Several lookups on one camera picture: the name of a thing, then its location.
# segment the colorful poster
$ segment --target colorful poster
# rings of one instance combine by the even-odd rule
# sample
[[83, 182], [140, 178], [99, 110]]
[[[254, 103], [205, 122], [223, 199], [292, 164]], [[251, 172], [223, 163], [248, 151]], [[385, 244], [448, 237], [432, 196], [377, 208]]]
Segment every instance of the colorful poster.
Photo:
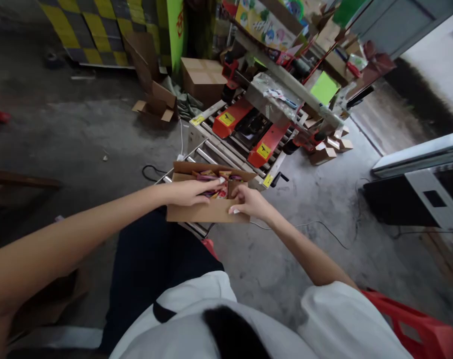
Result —
[[293, 34], [259, 0], [240, 0], [235, 20], [266, 46], [286, 52], [298, 34]]

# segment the stacked boxes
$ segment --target stacked boxes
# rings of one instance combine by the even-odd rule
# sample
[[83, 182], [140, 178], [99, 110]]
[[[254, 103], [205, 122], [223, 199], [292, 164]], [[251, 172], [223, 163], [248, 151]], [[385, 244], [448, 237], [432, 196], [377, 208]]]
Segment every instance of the stacked boxes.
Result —
[[157, 5], [149, 0], [38, 0], [74, 61], [130, 66], [122, 36], [149, 32], [160, 54]]

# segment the green paper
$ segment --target green paper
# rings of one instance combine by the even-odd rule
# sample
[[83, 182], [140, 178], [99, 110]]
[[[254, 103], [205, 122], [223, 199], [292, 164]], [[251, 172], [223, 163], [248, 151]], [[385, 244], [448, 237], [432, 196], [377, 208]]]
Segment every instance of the green paper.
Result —
[[339, 88], [340, 86], [323, 71], [310, 92], [324, 106], [328, 106]]
[[172, 77], [178, 82], [180, 59], [185, 49], [186, 14], [183, 0], [167, 0], [168, 30], [170, 33], [170, 50], [172, 55]]

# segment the snack package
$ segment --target snack package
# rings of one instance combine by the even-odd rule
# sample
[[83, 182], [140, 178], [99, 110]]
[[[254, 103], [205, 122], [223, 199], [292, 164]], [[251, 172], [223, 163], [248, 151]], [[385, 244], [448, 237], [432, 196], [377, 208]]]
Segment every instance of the snack package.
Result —
[[241, 176], [237, 176], [237, 175], [231, 175], [229, 179], [234, 180], [234, 181], [243, 182], [243, 179], [241, 178]]
[[200, 174], [204, 176], [215, 176], [218, 178], [218, 176], [212, 170], [201, 171]]
[[224, 179], [228, 180], [231, 175], [231, 171], [219, 171], [219, 174], [220, 177], [223, 177]]
[[225, 182], [225, 187], [218, 192], [218, 199], [228, 199], [228, 182]]
[[218, 180], [218, 177], [217, 176], [198, 175], [197, 180], [205, 182], [205, 181], [211, 181], [211, 180]]

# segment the black cable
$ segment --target black cable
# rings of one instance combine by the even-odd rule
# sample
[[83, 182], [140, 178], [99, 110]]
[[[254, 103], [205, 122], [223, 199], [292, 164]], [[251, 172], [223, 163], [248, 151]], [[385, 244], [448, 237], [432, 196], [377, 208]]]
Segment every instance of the black cable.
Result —
[[[360, 180], [366, 180], [368, 182], [371, 182], [369, 179], [367, 178], [360, 178], [356, 181], [355, 183], [355, 191], [356, 191], [356, 199], [358, 201], [358, 218], [356, 219], [355, 221], [355, 236], [353, 238], [353, 241], [351, 242], [351, 245], [350, 247], [347, 247], [345, 246], [340, 240], [339, 238], [328, 228], [328, 226], [326, 224], [324, 224], [322, 221], [311, 221], [311, 222], [308, 222], [308, 223], [304, 223], [304, 224], [299, 224], [299, 225], [296, 225], [295, 228], [298, 228], [298, 227], [302, 227], [302, 226], [308, 226], [312, 223], [320, 223], [321, 225], [323, 225], [326, 230], [328, 232], [330, 232], [330, 234], [333, 236], [333, 238], [336, 239], [336, 241], [346, 250], [350, 250], [350, 248], [353, 246], [353, 244], [355, 243], [356, 241], [356, 237], [358, 236], [358, 227], [359, 227], [359, 224], [361, 223], [361, 206], [360, 206], [360, 195], [358, 193], [358, 182]], [[255, 226], [257, 227], [260, 227], [261, 229], [265, 229], [265, 230], [272, 230], [271, 228], [269, 227], [263, 227], [263, 226], [260, 226], [258, 223], [255, 223], [255, 222], [250, 222], [251, 224], [254, 224]]]
[[145, 179], [150, 180], [150, 181], [152, 181], [152, 182], [156, 182], [156, 181], [158, 181], [158, 179], [151, 179], [150, 177], [148, 177], [148, 176], [145, 174], [145, 169], [147, 169], [148, 167], [153, 168], [153, 170], [154, 170], [155, 172], [157, 172], [157, 173], [167, 173], [167, 171], [159, 170], [159, 169], [156, 168], [154, 165], [145, 165], [145, 166], [143, 166], [143, 168], [142, 168], [142, 175], [143, 175], [143, 177], [145, 177]]

